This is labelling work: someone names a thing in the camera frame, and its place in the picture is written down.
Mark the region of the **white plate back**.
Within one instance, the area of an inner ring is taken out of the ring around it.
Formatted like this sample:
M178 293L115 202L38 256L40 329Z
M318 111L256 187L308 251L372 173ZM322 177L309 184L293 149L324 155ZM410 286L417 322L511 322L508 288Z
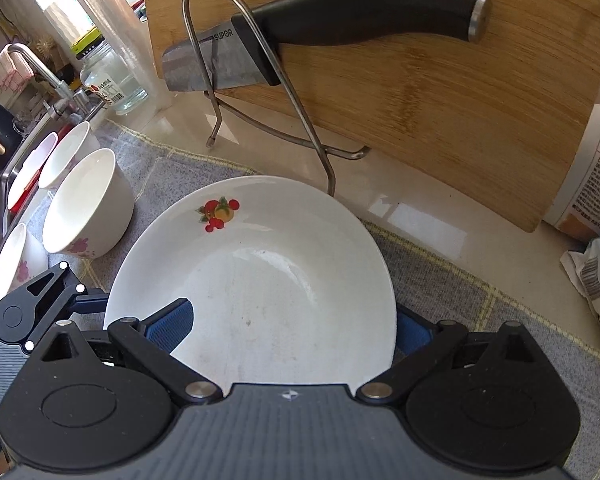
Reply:
M362 386L396 343L384 257L345 206L307 184L250 176L170 206L140 234L105 318L193 306L174 356L228 390L236 382Z

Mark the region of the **pink checked dishcloth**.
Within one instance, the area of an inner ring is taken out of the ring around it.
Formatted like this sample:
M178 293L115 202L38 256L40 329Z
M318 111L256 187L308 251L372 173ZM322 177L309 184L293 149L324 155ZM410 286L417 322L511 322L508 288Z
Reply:
M0 52L0 90L18 92L34 77L22 54L10 53L5 46Z

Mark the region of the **bamboo cutting board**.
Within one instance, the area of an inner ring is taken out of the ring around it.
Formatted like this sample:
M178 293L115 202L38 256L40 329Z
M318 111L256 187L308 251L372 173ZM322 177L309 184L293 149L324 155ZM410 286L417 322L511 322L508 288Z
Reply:
M145 1L152 50L162 55L186 36L181 0ZM478 44L398 35L280 54L315 125L532 231L562 186L600 88L600 0L491 2Z

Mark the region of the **plastic wrap roll right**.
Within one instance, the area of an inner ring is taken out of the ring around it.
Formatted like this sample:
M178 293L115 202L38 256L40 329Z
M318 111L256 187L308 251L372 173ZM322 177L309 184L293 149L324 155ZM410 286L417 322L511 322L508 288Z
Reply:
M157 76L146 28L126 0L78 0L110 46L147 91L157 110L172 105L172 94Z

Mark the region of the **orange white food bag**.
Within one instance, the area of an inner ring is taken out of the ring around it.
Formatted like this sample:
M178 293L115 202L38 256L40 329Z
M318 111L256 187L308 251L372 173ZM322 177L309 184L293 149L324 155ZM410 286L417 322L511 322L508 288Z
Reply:
M600 236L600 104L544 221L583 243Z

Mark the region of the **red white basin in sink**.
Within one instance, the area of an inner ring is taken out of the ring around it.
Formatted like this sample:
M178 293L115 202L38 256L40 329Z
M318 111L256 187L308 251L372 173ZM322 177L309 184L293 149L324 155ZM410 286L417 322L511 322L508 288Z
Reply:
M49 133L24 160L7 195L7 210L11 214L20 211L28 194L32 191L33 185L38 180L46 160L56 148L57 142L57 133Z

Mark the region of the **grey blue checked dish mat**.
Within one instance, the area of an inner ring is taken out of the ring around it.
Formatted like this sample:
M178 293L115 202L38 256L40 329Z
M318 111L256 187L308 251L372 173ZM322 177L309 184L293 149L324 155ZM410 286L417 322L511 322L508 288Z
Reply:
M110 289L126 253L160 212L205 185L254 173L237 162L171 148L110 120L95 136L117 154L136 195L131 225L118 246L93 261L70 261L79 278L103 290ZM445 258L372 222L366 229L388 264L402 306L429 321L455 318L474 330L495 330L508 320L528 328L580 408L580 434L567 469L578 479L600 479L600 351Z

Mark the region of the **floral bowl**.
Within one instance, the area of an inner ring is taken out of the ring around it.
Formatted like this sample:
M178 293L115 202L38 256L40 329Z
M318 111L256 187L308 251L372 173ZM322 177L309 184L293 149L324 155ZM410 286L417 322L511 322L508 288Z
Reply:
M134 210L131 185L110 148L99 148L70 171L43 226L50 254L96 259L120 242Z
M0 255L0 301L14 289L48 269L48 255L24 223L6 240Z
M87 155L100 148L89 122L80 122L73 127L46 160L38 178L41 190L55 191L69 172Z

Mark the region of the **glass jar green lid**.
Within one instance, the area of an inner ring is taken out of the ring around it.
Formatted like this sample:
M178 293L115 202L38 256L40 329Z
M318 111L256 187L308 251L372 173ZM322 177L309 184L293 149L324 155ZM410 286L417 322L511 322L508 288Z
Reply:
M123 58L96 28L91 28L71 50L82 63L80 81L97 94L117 115L129 114L147 98Z

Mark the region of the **black handled kitchen knife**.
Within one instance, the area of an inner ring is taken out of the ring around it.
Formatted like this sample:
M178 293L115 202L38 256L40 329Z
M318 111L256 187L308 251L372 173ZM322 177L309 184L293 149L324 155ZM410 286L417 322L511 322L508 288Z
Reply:
M431 34L477 42L491 0L275 0L253 9L264 39L280 44L345 46L395 34ZM171 91L218 90L268 84L279 79L240 13L198 32L162 55Z

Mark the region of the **steel kitchen faucet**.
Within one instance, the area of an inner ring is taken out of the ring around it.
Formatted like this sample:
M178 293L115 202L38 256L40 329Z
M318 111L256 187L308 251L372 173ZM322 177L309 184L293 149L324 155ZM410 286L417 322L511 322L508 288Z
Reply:
M83 88L73 91L65 81L59 79L25 44L13 42L7 46L7 52L9 54L18 53L22 55L32 70L46 80L61 99L67 101L68 107L76 112L80 112L83 119L87 122L92 120L105 107L105 102L102 99L96 96L96 100L92 100Z

